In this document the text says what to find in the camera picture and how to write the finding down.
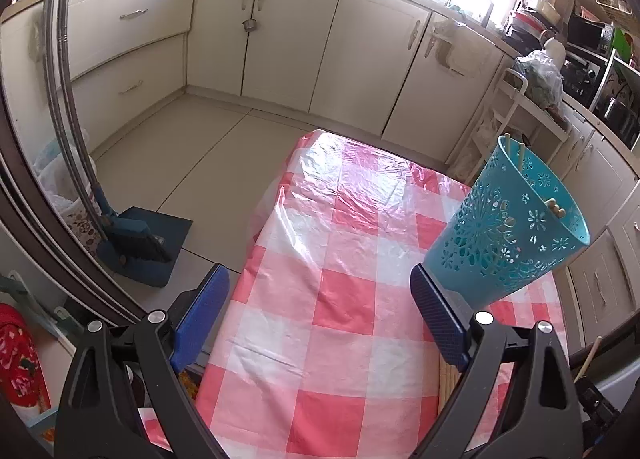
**baseboard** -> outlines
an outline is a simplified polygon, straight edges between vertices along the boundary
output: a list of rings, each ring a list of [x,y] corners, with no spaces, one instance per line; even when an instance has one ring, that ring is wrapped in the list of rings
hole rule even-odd
[[[121,139],[123,139],[127,134],[129,134],[129,132],[131,132],[133,129],[139,126],[142,122],[144,122],[145,120],[148,120],[151,116],[156,114],[160,109],[162,109],[163,107],[166,107],[167,105],[169,105],[171,102],[173,102],[175,99],[182,96],[183,94],[184,94],[184,87],[181,87],[180,89],[172,92],[171,94],[168,94],[161,100],[158,100],[151,107],[148,107],[147,109],[142,111],[138,116],[136,116],[135,118],[133,118],[132,120],[124,124],[121,128],[119,128],[117,131],[111,134],[106,140],[104,140],[100,145],[98,145],[94,150],[92,150],[91,157],[94,159],[94,161],[98,161],[104,155],[104,153],[107,152],[107,150],[111,149],[111,147],[113,147],[116,143],[118,143]]]
[[[212,100],[228,102],[235,105],[240,105],[242,107],[248,107],[250,109],[256,109],[259,111],[271,113],[272,115],[276,116],[283,116],[284,118],[289,118],[290,120],[303,122],[304,124],[308,124],[328,132],[333,132],[334,134],[339,134],[340,136],[344,136],[346,138],[351,138],[352,140],[362,142],[372,147],[378,147],[379,149],[391,152],[396,156],[400,156],[401,158],[415,162],[420,166],[433,168],[438,172],[444,173],[446,169],[446,165],[444,164],[444,162],[439,162],[437,160],[434,160],[433,158],[430,158],[429,156],[426,156],[425,154],[415,152],[415,150],[407,149],[406,147],[401,147],[399,145],[383,140],[382,138],[380,138],[380,136],[372,134],[371,132],[363,131],[362,129],[351,127],[335,120],[330,120],[329,118],[322,118],[322,116],[290,109],[288,107],[277,105],[272,102],[266,102],[264,100],[248,98],[246,96],[236,96],[229,93],[215,91],[214,89],[207,89],[194,85],[188,85],[186,88],[186,93],[196,96],[202,96]]]

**metal pole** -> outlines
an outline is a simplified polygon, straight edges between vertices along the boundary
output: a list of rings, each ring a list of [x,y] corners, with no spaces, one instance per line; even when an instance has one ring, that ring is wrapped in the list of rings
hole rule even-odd
[[[69,140],[66,137],[65,125],[62,119],[62,113],[60,112],[60,103],[58,102],[58,93],[56,89],[56,70],[54,66],[54,51],[53,51],[53,19],[54,19],[54,0],[44,0],[44,32],[45,32],[45,52],[44,52],[44,81],[47,90],[47,101],[49,102],[49,110],[51,113],[51,121],[56,133],[56,139],[60,146],[60,152],[65,160],[66,167],[68,168],[71,181],[78,191],[78,195],[84,208],[86,209],[91,223],[94,225],[95,230],[100,237],[104,240],[107,239],[106,233],[102,228],[100,217],[94,210],[94,206],[91,203],[84,184],[82,183],[82,177],[76,166]]]
[[[78,110],[76,110],[76,101],[71,85],[71,73],[69,69],[69,46],[68,46],[68,16],[69,16],[69,0],[58,0],[58,70],[60,74],[60,86],[62,88],[62,97],[65,101],[66,118],[69,122],[71,135],[76,143],[76,150],[82,169],[89,180],[89,185],[94,196],[98,201],[98,206],[103,215],[111,213],[111,207],[106,201],[102,187],[95,175],[94,167],[89,158],[89,151],[86,148],[84,138],[82,137],[82,129],[78,121]]]

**red bag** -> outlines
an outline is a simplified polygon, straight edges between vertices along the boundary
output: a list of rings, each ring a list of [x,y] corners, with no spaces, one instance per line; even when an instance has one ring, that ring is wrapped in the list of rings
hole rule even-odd
[[[0,303],[0,389],[23,419],[51,408],[27,324],[18,311],[3,303]]]

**perforated cup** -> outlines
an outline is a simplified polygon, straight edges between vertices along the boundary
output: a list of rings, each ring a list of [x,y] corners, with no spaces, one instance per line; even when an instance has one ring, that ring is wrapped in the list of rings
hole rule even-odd
[[[587,224],[562,182],[526,149],[506,138],[487,162],[458,212],[431,246],[424,267],[474,310],[511,295],[590,243]],[[566,216],[545,205],[555,198]]]

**cabinet door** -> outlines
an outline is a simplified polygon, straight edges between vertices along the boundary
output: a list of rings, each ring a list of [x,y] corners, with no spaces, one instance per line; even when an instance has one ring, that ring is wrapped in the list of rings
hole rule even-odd
[[[595,135],[562,182],[580,207],[593,241],[630,194],[636,175],[604,136]]]
[[[449,20],[433,14],[389,119],[383,139],[444,162],[473,117],[502,59],[492,49],[480,74],[466,77],[436,57],[433,29]]]
[[[609,232],[569,265],[587,345],[621,325],[635,304]]]
[[[255,0],[242,95],[308,112],[338,0]]]
[[[591,141],[595,129],[580,113],[577,113],[566,103],[562,102],[560,107],[564,112],[564,117],[571,125],[571,130],[569,137],[554,156],[549,168],[558,178],[563,179]]]
[[[403,0],[340,0],[310,112],[382,134],[429,14]]]
[[[240,95],[254,0],[195,0],[189,33],[187,83]]]

